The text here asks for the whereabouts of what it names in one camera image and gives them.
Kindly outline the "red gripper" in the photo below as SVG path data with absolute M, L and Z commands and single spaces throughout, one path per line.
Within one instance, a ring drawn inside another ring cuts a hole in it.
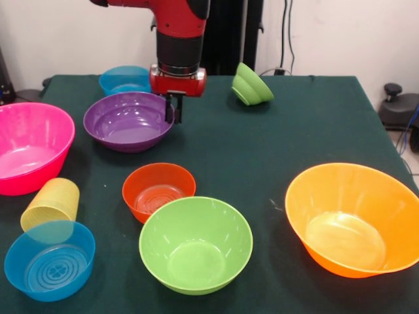
M 193 75 L 177 77 L 162 72 L 156 63 L 152 64 L 149 71 L 151 91 L 155 94 L 165 95 L 165 121 L 173 122 L 172 96 L 175 94 L 177 105 L 174 111 L 175 123 L 180 124 L 183 112 L 183 95 L 200 97 L 204 93 L 207 81 L 206 70 L 198 68 Z

